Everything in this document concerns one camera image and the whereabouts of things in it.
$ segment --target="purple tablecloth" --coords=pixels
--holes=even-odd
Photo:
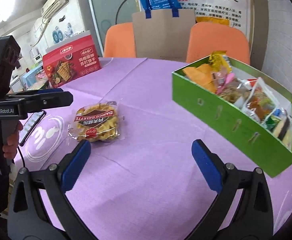
[[[120,100],[125,116],[125,139],[93,145],[91,156],[67,197],[89,229],[100,240],[184,239],[200,221],[215,198],[191,155],[191,144],[202,139],[224,163],[241,170],[256,165],[230,142],[172,101],[171,72],[185,63],[153,59],[101,59],[104,68],[66,84],[74,103],[52,109],[50,118],[40,123],[43,130],[56,131],[44,148],[55,150],[44,155],[35,149],[35,135],[23,154],[30,170],[58,163],[76,146],[65,139],[67,124],[79,108],[100,100]],[[15,159],[21,167],[19,156]],[[266,176],[273,204],[276,232],[292,212],[292,165],[277,177]],[[235,201],[222,228],[226,227],[240,198]],[[48,214],[61,228],[50,202],[42,192]]]

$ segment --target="pink item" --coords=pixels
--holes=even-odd
[[[223,91],[223,89],[225,88],[225,86],[226,86],[228,83],[232,82],[233,79],[234,79],[235,77],[236,77],[236,76],[235,76],[234,73],[229,73],[229,74],[227,75],[227,77],[226,77],[225,83],[223,84],[222,87],[220,87],[220,88],[217,89],[216,94],[219,95],[219,94]]]

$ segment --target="chair backrest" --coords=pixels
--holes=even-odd
[[[240,30],[211,22],[195,24],[190,31],[186,62],[192,63],[216,50],[226,50],[228,56],[250,64],[249,44]]]
[[[121,23],[108,29],[104,57],[136,57],[133,23]]]

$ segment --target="blue bag handle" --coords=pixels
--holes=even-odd
[[[172,9],[173,17],[179,17],[178,8],[173,5],[171,0],[168,0],[168,2],[169,2],[169,5],[170,5],[170,7]],[[151,12],[150,11],[152,10],[152,8],[150,6],[149,0],[146,0],[146,5],[147,5],[147,9],[145,10],[146,19],[150,19],[151,18]]]

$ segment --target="smartphone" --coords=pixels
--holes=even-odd
[[[46,112],[40,111],[38,113],[33,113],[31,117],[26,121],[26,123],[23,126],[23,130],[19,132],[19,145],[23,146],[27,140],[27,138],[30,136],[30,134],[33,132],[37,124],[43,119],[43,117],[46,115]]]

